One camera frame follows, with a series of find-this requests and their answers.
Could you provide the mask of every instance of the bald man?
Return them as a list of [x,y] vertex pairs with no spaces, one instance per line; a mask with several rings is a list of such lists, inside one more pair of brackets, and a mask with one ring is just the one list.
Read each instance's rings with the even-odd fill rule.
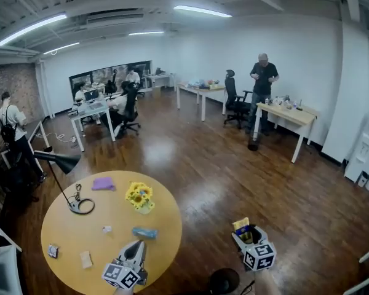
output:
[[[266,53],[258,55],[258,62],[254,65],[250,76],[256,81],[253,88],[252,106],[248,115],[246,132],[250,133],[256,122],[257,103],[265,103],[265,99],[271,99],[271,85],[279,80],[279,74],[273,63],[269,62]],[[265,135],[269,135],[268,113],[262,112],[261,129]]]

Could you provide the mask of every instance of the yellow flower toy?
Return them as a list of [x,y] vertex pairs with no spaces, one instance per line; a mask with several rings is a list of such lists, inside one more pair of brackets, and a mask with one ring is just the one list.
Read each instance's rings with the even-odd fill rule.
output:
[[125,199],[130,201],[137,212],[147,214],[155,206],[151,197],[153,189],[144,183],[131,183],[129,189],[125,193]]

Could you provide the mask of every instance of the brick wall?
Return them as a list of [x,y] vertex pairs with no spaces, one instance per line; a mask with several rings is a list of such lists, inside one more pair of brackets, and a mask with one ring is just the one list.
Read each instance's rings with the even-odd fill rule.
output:
[[[34,64],[19,63],[13,65],[0,65],[0,107],[1,94],[8,91],[11,95],[11,104],[17,105],[25,113],[27,121],[44,117],[39,99],[36,71]],[[4,143],[0,135],[0,150]],[[0,194],[0,212],[4,196]]]

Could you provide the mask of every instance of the wooden desk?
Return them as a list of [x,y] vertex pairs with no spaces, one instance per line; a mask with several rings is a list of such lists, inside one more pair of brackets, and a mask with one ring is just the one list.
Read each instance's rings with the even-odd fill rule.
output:
[[292,158],[292,162],[295,163],[298,153],[301,149],[302,140],[305,134],[309,135],[309,139],[307,140],[307,144],[309,145],[310,140],[310,132],[312,130],[312,126],[314,123],[314,119],[317,115],[312,114],[310,110],[308,111],[299,111],[297,109],[287,109],[285,107],[281,107],[278,105],[266,105],[264,103],[257,104],[257,112],[256,112],[256,124],[254,127],[253,138],[256,138],[258,130],[260,128],[260,119],[261,119],[261,111],[270,112],[277,117],[281,117],[283,119],[287,119],[294,124],[299,125],[300,128],[300,137],[298,138],[298,143],[296,144],[295,152]]
[[[95,178],[107,176],[112,177],[116,191],[91,190]],[[150,214],[136,212],[124,199],[131,181],[153,188],[156,207]],[[148,281],[146,286],[136,286],[134,292],[156,281],[173,262],[181,240],[182,221],[172,194],[158,181],[132,171],[106,171],[76,183],[82,185],[81,198],[93,199],[95,209],[88,215],[74,214],[55,187],[58,197],[49,207],[41,229],[42,252],[54,274],[82,294],[112,295],[116,289],[101,278],[104,266],[118,257],[122,247],[138,239],[132,235],[133,227],[145,227],[159,233],[155,240],[145,240]],[[67,196],[76,192],[76,183],[65,190]],[[104,234],[103,226],[112,226],[112,232]],[[50,243],[59,246],[58,259],[48,256]],[[79,254],[87,250],[93,266],[83,269]]]
[[180,89],[187,90],[189,92],[197,93],[197,104],[199,104],[199,95],[202,96],[201,106],[201,120],[205,121],[205,105],[206,105],[206,94],[215,91],[224,91],[223,94],[223,115],[226,114],[226,87],[221,84],[212,85],[210,90],[200,90],[198,87],[187,87],[188,82],[180,82],[176,84],[177,87],[177,106],[180,109]]

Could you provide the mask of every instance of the wooden floor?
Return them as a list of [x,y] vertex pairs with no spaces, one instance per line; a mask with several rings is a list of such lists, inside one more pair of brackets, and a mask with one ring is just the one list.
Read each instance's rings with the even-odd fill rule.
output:
[[[275,244],[271,269],[283,294],[342,294],[369,275],[358,259],[369,250],[369,192],[343,178],[342,168],[303,144],[291,163],[296,138],[277,133],[264,137],[260,150],[246,148],[246,136],[234,125],[223,128],[221,105],[207,102],[206,121],[193,94],[164,92],[138,101],[140,135],[130,133],[112,143],[101,125],[85,128],[85,152],[63,186],[106,170],[132,170],[165,185],[180,207],[183,236],[175,262],[142,294],[172,294],[205,288],[216,269],[232,267],[242,286],[252,280],[244,272],[231,241],[233,221],[248,216]],[[46,132],[73,130],[66,115],[47,120]],[[55,152],[79,153],[71,143],[49,136]],[[34,141],[42,148],[40,139]],[[52,175],[36,189],[40,197],[23,213],[9,206],[2,226],[22,248],[22,267],[30,294],[78,294],[49,269],[41,248],[44,215],[59,194]]]

